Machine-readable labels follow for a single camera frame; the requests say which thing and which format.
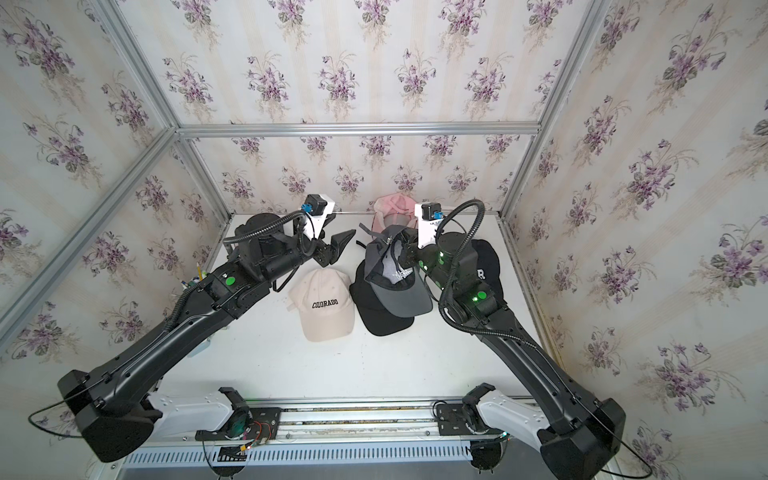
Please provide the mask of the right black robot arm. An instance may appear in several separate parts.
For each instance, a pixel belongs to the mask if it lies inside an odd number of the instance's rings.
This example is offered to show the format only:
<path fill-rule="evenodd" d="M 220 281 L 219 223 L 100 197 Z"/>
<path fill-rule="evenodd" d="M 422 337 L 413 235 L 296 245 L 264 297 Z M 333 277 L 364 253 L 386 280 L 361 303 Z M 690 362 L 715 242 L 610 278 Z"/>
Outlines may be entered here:
<path fill-rule="evenodd" d="M 498 432 L 538 451 L 558 479 L 592 479 L 628 445 L 626 413 L 613 399 L 598 399 L 569 376 L 533 340 L 513 310 L 477 275 L 471 241 L 485 216 L 479 200 L 444 214 L 436 202 L 414 207 L 417 227 L 406 238 L 401 265 L 419 269 L 438 289 L 444 322 L 493 351 L 534 400 L 529 406 L 483 383 L 463 399 L 463 416 L 475 432 Z"/>

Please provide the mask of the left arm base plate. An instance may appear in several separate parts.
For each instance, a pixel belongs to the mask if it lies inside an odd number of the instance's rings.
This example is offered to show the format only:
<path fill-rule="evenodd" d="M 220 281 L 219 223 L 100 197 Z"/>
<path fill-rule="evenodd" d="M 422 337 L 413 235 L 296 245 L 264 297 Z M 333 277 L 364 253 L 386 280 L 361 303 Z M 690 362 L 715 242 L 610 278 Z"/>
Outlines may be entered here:
<path fill-rule="evenodd" d="M 239 441 L 265 444 L 274 440 L 280 424 L 282 409 L 279 407 L 251 408 L 249 413 L 236 411 L 218 430 L 198 430 L 199 442 Z"/>

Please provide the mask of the beige baseball cap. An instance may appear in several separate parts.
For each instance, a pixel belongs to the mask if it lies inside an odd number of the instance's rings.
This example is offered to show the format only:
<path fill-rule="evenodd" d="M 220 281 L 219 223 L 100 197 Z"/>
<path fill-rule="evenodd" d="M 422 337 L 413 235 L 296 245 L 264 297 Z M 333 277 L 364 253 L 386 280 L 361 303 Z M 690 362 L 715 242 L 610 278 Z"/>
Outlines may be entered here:
<path fill-rule="evenodd" d="M 350 278 L 332 268 L 309 272 L 288 293 L 289 310 L 297 310 L 305 338 L 313 343 L 335 340 L 352 333 L 355 305 Z"/>

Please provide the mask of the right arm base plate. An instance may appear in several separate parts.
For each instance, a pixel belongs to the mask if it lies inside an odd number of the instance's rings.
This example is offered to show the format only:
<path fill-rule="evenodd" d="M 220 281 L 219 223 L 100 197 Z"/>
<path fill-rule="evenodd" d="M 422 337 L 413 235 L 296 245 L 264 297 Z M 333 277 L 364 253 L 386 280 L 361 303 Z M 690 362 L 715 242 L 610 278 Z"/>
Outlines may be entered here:
<path fill-rule="evenodd" d="M 524 422 L 515 416 L 496 414 L 490 417 L 493 423 L 487 423 L 472 406 L 461 402 L 437 400 L 432 403 L 431 412 L 440 437 L 499 436 L 503 432 L 517 431 L 524 425 Z"/>

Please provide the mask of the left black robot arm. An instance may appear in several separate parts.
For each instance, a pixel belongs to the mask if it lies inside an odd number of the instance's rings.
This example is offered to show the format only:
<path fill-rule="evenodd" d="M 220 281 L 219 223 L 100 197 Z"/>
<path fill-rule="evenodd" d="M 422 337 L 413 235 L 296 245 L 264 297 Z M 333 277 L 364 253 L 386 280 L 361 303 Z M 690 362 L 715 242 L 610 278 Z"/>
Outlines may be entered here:
<path fill-rule="evenodd" d="M 152 437 L 200 431 L 239 440 L 254 423 L 247 402 L 233 387 L 180 401 L 163 399 L 155 387 L 173 367 L 219 330 L 242 317 L 272 292 L 283 289 L 307 261 L 336 263 L 355 235 L 325 238 L 335 216 L 327 195 L 310 194 L 284 216 L 257 214 L 222 245 L 227 260 L 186 287 L 165 319 L 133 345 L 89 371 L 72 370 L 57 383 L 77 434 L 103 463 L 123 459 Z"/>

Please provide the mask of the black cap white letter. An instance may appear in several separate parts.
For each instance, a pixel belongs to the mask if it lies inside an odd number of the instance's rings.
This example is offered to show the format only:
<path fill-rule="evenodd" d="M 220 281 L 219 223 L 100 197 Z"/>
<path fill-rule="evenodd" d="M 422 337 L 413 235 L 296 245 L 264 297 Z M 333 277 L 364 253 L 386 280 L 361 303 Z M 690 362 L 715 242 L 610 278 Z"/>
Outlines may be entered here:
<path fill-rule="evenodd" d="M 483 239 L 473 239 L 471 246 L 477 253 L 477 276 L 487 283 L 497 299 L 504 299 L 503 286 L 500 279 L 500 259 L 492 245 Z"/>

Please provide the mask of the dark grey baseball cap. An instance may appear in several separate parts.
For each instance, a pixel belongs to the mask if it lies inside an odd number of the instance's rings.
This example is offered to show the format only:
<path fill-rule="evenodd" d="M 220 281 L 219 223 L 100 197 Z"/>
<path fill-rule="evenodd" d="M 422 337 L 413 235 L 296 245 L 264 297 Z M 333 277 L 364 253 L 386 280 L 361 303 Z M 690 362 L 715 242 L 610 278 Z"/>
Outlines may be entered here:
<path fill-rule="evenodd" d="M 399 318 L 430 313 L 433 300 L 423 278 L 399 260 L 408 246 L 409 236 L 416 230 L 405 225 L 390 225 L 381 232 L 363 223 L 359 227 L 371 236 L 365 246 L 364 280 L 383 307 Z"/>

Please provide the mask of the pink cap back wall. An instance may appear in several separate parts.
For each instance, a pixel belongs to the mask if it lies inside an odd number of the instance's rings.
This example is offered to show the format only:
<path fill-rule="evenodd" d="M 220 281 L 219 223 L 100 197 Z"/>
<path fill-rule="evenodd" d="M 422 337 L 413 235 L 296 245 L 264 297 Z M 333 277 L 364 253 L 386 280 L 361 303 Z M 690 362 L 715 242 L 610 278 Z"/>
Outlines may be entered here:
<path fill-rule="evenodd" d="M 417 226 L 415 208 L 415 200 L 402 193 L 379 197 L 372 206 L 372 230 L 381 233 L 392 225 L 415 228 Z"/>

